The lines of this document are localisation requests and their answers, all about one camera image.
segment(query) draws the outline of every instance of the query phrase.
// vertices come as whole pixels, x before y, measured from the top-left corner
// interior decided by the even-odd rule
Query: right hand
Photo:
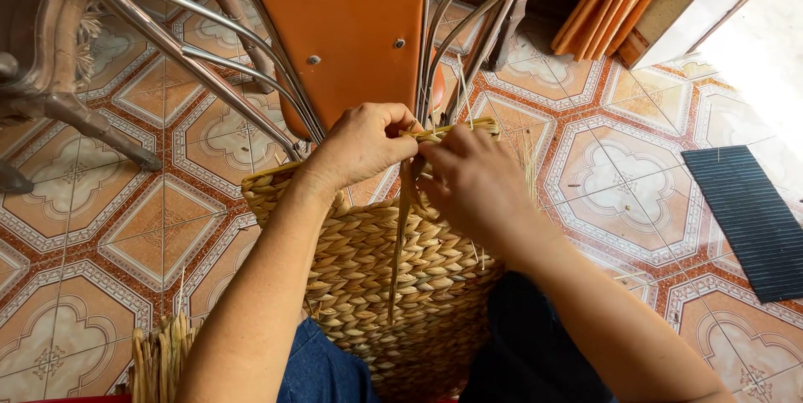
[[[482,246],[509,256],[521,250],[507,247],[511,241],[563,236],[530,199],[520,165],[488,133],[456,125],[440,144],[423,142],[418,151],[446,179],[419,179],[418,187],[449,223]]]

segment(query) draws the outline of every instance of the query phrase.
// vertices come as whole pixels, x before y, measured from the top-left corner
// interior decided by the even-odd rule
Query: hand
[[[423,142],[418,150],[446,178],[419,179],[418,187],[449,223],[496,254],[516,262],[509,256],[522,249],[507,252],[515,249],[506,247],[511,239],[563,235],[530,199],[520,165],[488,133],[457,125],[440,144]]]
[[[422,131],[401,103],[364,103],[346,110],[304,162],[304,172],[328,189],[370,179],[418,152],[417,141],[399,130]]]

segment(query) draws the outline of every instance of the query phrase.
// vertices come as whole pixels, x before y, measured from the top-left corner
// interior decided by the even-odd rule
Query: chair backrest
[[[414,109],[424,0],[262,0],[325,130],[347,108],[397,102]],[[404,45],[396,46],[402,39]],[[310,57],[317,56],[318,64]],[[436,76],[433,99],[445,92]],[[287,100],[298,136],[306,129]]]

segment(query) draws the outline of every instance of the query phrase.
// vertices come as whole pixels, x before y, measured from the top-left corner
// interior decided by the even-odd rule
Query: forearm
[[[299,321],[320,226],[334,190],[304,172],[206,319],[178,401],[276,400]]]
[[[660,316],[560,233],[547,241],[541,235],[523,232],[503,247],[530,249],[518,254],[529,257],[519,266],[549,296],[574,343],[620,401],[687,401],[718,393],[730,398]]]

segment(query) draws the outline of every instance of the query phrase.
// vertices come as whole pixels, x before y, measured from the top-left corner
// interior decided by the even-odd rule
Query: tiled floor
[[[228,31],[141,2],[187,42],[247,60]],[[446,28],[466,8],[450,8]],[[111,16],[104,25],[98,73],[82,97],[165,166],[140,172],[55,121],[0,132],[0,154],[36,182],[29,195],[0,195],[0,400],[106,393],[125,379],[135,326],[153,326],[179,304],[206,314],[258,234],[240,180],[284,160],[132,28]],[[744,100],[699,58],[629,72],[616,59],[552,56],[548,30],[522,23],[510,64],[473,81],[471,112],[500,120],[504,140],[537,169],[540,205],[553,222],[608,275],[627,276],[618,282],[739,401],[799,398],[803,302],[758,303],[680,156],[748,144],[803,219],[803,194],[789,184],[803,167],[754,113],[760,100]],[[451,51],[466,50],[475,33]],[[456,55],[443,64],[454,88]],[[275,93],[238,88],[281,123]],[[364,204],[397,189],[391,169],[349,194]]]

